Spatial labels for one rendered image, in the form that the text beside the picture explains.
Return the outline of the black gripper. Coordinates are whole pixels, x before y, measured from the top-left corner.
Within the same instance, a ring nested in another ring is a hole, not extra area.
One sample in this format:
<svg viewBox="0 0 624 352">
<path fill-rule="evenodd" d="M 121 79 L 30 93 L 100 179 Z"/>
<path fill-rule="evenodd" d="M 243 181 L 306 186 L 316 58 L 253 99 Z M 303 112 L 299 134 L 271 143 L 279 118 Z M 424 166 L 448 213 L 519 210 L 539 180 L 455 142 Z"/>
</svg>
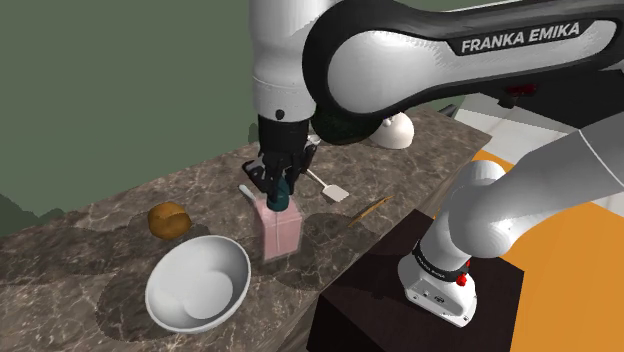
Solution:
<svg viewBox="0 0 624 352">
<path fill-rule="evenodd" d="M 258 116 L 260 151 L 265 164 L 266 194 L 274 196 L 282 177 L 293 195 L 299 176 L 311 163 L 308 142 L 309 121 L 285 122 Z"/>
</svg>

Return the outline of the pink bottle with teal cap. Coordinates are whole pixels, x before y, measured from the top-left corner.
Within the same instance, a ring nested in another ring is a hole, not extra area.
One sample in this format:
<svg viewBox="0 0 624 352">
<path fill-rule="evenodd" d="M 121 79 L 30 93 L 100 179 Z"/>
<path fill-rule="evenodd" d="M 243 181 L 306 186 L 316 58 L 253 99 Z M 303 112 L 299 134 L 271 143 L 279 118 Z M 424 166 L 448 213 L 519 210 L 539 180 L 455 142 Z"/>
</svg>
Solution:
<svg viewBox="0 0 624 352">
<path fill-rule="evenodd" d="M 300 248 L 303 216 L 291 198 L 284 178 L 278 182 L 277 202 L 266 197 L 256 203 L 265 262 L 293 254 Z"/>
</svg>

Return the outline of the white spatula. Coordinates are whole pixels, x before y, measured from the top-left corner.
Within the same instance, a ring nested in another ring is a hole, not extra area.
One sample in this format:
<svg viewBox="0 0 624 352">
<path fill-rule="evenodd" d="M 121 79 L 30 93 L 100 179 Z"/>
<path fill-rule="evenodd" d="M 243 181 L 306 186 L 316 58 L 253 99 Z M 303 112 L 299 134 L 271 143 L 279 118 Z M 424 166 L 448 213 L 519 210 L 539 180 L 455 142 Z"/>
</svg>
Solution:
<svg viewBox="0 0 624 352">
<path fill-rule="evenodd" d="M 330 198 L 334 202 L 341 202 L 349 196 L 349 193 L 335 184 L 325 183 L 319 176 L 317 176 L 312 170 L 308 169 L 306 174 L 317 181 L 322 187 L 322 193 Z"/>
</svg>

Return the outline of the dark green round object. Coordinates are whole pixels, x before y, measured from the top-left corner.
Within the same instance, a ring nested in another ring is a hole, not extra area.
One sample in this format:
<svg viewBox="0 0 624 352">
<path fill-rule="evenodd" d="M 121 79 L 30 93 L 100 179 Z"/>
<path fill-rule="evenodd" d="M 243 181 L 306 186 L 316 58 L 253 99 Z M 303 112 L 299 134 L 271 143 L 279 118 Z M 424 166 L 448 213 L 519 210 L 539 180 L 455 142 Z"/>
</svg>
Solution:
<svg viewBox="0 0 624 352">
<path fill-rule="evenodd" d="M 381 125 L 382 119 L 352 119 L 317 108 L 311 125 L 322 141 L 332 145 L 348 145 L 363 141 Z"/>
</svg>

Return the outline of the brown wooden stick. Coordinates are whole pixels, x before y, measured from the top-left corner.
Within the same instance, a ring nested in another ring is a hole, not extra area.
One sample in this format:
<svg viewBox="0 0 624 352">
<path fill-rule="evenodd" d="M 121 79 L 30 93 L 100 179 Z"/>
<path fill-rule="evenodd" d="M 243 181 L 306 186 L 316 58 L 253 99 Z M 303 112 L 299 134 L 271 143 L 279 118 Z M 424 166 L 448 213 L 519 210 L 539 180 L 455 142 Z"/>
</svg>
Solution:
<svg viewBox="0 0 624 352">
<path fill-rule="evenodd" d="M 363 210 L 359 215 L 355 216 L 347 225 L 347 227 L 353 227 L 357 222 L 361 221 L 364 217 L 366 217 L 368 214 L 370 214 L 371 212 L 373 212 L 374 210 L 376 210 L 378 207 L 380 207 L 381 205 L 385 204 L 387 201 L 389 201 L 390 199 L 392 199 L 394 197 L 394 195 L 391 196 L 386 196 L 382 199 L 380 199 L 379 201 L 377 201 L 375 204 L 370 205 L 367 209 Z"/>
</svg>

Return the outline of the white rounded figure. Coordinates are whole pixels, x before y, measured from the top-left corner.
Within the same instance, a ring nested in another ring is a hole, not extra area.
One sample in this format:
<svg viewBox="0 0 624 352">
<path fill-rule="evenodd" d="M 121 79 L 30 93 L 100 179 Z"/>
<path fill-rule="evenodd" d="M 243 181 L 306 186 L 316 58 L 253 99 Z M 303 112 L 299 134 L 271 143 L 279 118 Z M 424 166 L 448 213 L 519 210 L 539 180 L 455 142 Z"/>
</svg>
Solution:
<svg viewBox="0 0 624 352">
<path fill-rule="evenodd" d="M 414 125 L 405 113 L 398 113 L 383 120 L 369 139 L 386 149 L 408 148 L 415 134 Z"/>
</svg>

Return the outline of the brown bread roll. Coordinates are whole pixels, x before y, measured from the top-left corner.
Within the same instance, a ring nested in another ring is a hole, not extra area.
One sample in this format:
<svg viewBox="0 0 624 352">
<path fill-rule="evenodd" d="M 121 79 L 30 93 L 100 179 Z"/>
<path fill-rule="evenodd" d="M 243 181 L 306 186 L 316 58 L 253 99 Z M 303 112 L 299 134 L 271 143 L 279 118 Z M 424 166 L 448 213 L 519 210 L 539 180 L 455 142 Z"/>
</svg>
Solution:
<svg viewBox="0 0 624 352">
<path fill-rule="evenodd" d="M 186 233 L 192 225 L 185 209 L 174 202 L 164 202 L 148 212 L 150 232 L 161 239 L 172 240 Z"/>
</svg>

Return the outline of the white bowl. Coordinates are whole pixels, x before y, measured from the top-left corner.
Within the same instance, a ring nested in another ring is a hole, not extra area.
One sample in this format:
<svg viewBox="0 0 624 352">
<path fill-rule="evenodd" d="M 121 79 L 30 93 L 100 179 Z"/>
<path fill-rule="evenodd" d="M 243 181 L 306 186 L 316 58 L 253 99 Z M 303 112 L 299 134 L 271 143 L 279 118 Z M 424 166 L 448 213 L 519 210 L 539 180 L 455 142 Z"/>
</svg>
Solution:
<svg viewBox="0 0 624 352">
<path fill-rule="evenodd" d="M 244 301 L 250 258 L 236 241 L 218 235 L 183 242 L 160 259 L 145 288 L 152 320 L 174 333 L 198 334 L 229 319 Z"/>
</svg>

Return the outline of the dark robot stand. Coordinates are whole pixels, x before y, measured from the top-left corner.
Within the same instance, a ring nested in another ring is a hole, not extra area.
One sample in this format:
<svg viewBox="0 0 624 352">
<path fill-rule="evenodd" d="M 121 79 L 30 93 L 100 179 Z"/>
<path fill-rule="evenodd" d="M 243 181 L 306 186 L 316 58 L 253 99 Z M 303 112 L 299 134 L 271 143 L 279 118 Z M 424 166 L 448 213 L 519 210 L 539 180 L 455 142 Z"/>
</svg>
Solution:
<svg viewBox="0 0 624 352">
<path fill-rule="evenodd" d="M 412 211 L 322 292 L 309 352 L 510 352 L 524 277 L 514 265 L 471 261 L 478 305 L 463 328 L 406 298 L 397 266 L 431 223 Z"/>
</svg>

